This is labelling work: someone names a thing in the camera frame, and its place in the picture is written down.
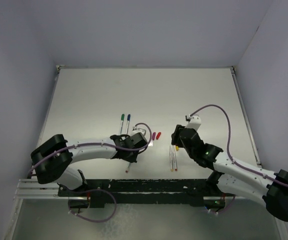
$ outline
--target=purple cable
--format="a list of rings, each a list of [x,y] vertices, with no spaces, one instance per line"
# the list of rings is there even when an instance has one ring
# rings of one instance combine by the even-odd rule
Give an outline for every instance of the purple cable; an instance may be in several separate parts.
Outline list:
[[[218,214],[223,214],[225,213],[230,207],[232,207],[232,203],[234,202],[235,200],[235,195],[233,196],[232,200],[229,202],[229,204],[222,210],[222,211],[218,211]]]
[[[106,190],[103,190],[103,189],[100,189],[100,188],[90,189],[90,190],[86,190],[86,191],[72,191],[72,190],[70,190],[70,189],[68,189],[68,188],[66,188],[66,189],[67,189],[69,192],[71,192],[71,193],[76,193],[76,194],[87,194],[87,193],[91,193],[91,192],[103,192],[103,193],[108,194],[108,195],[113,199],[113,201],[114,201],[114,210],[113,210],[112,214],[111,214],[110,216],[108,216],[107,218],[104,218],[104,219],[102,219],[102,220],[94,220],[94,219],[90,219],[90,218],[84,217],[84,216],[82,216],[82,215],[79,215],[78,213],[76,213],[76,212],[74,212],[74,211],[71,210],[71,208],[70,208],[70,202],[68,202],[68,210],[69,210],[69,212],[70,212],[71,214],[75,215],[76,217],[79,217],[80,219],[89,221],[89,222],[91,222],[91,223],[104,223],[104,222],[110,220],[110,219],[114,216],[114,214],[115,214],[115,212],[116,212],[116,209],[117,209],[117,207],[118,207],[118,204],[117,204],[117,202],[116,202],[115,197],[114,197],[109,191],[106,191]]]
[[[201,108],[197,109],[197,110],[196,110],[195,112],[193,112],[190,116],[193,116],[194,114],[196,114],[196,113],[198,113],[199,111],[201,111],[201,110],[203,110],[203,109],[205,109],[205,108],[208,108],[208,107],[215,107],[215,108],[220,109],[220,110],[224,113],[224,115],[225,115],[225,117],[226,117],[227,125],[228,125],[228,138],[227,138],[226,151],[227,151],[227,155],[228,155],[229,159],[230,159],[234,164],[236,164],[238,167],[240,167],[241,169],[244,169],[244,170],[246,170],[246,171],[249,171],[249,172],[251,172],[251,173],[254,173],[254,174],[256,174],[256,175],[259,175],[259,176],[261,176],[261,177],[263,177],[263,178],[267,178],[267,179],[273,181],[274,183],[277,183],[277,184],[279,184],[279,185],[281,185],[281,186],[284,186],[284,187],[288,188],[288,184],[283,183],[283,182],[281,182],[281,181],[279,181],[279,180],[276,180],[276,179],[274,179],[274,178],[272,178],[272,177],[270,177],[270,176],[267,176],[267,175],[265,175],[265,174],[263,174],[263,173],[261,173],[261,172],[259,172],[259,171],[255,171],[255,170],[253,170],[253,169],[250,169],[250,168],[248,168],[248,167],[246,167],[246,166],[243,166],[243,165],[239,164],[238,162],[234,161],[233,156],[232,156],[231,153],[230,153],[231,122],[230,122],[230,119],[229,119],[229,116],[228,116],[227,112],[226,112],[222,107],[220,107],[219,105],[215,105],[215,104],[208,104],[208,105],[202,106]]]
[[[69,150],[69,149],[74,149],[74,148],[79,148],[79,147],[85,147],[85,146],[108,146],[108,147],[111,147],[111,148],[115,148],[115,149],[119,149],[119,150],[124,150],[124,151],[129,151],[129,152],[137,152],[137,151],[140,151],[142,149],[145,149],[149,146],[149,143],[151,142],[152,140],[152,130],[150,129],[149,125],[147,125],[146,123],[144,122],[140,122],[140,123],[137,123],[135,125],[138,126],[138,125],[144,125],[145,127],[147,127],[148,131],[149,131],[149,140],[147,142],[146,145],[142,146],[142,147],[139,147],[139,148],[133,148],[133,149],[129,149],[129,148],[125,148],[125,147],[121,147],[121,146],[116,146],[116,145],[113,145],[113,144],[109,144],[109,143],[101,143],[101,142],[86,142],[86,143],[80,143],[80,144],[77,144],[76,146],[75,145],[71,145],[71,146],[66,146],[66,147],[63,147],[53,153],[51,153],[50,155],[44,157],[42,160],[40,160],[38,163],[36,163],[34,166],[31,167],[31,169],[29,170],[28,172],[28,175],[30,176],[32,174],[32,171],[34,169],[36,169],[39,165],[41,165],[42,163],[44,163],[46,160],[54,157],[55,155],[63,152],[63,151],[66,151],[66,150]]]

